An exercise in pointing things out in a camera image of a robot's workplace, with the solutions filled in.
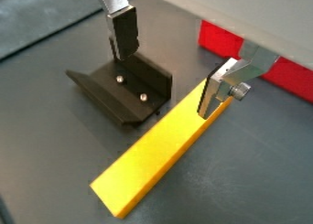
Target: screw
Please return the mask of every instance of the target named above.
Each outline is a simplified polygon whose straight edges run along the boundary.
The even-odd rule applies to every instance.
[[[148,95],[146,93],[140,94],[140,101],[146,102],[148,100]]]
[[[242,100],[249,93],[250,86],[247,83],[241,82],[237,86],[230,89],[230,96],[234,96],[237,100]]]
[[[122,76],[122,75],[119,75],[119,76],[116,77],[116,82],[118,82],[118,83],[123,83],[123,82],[124,82],[124,79],[123,79],[123,76]]]

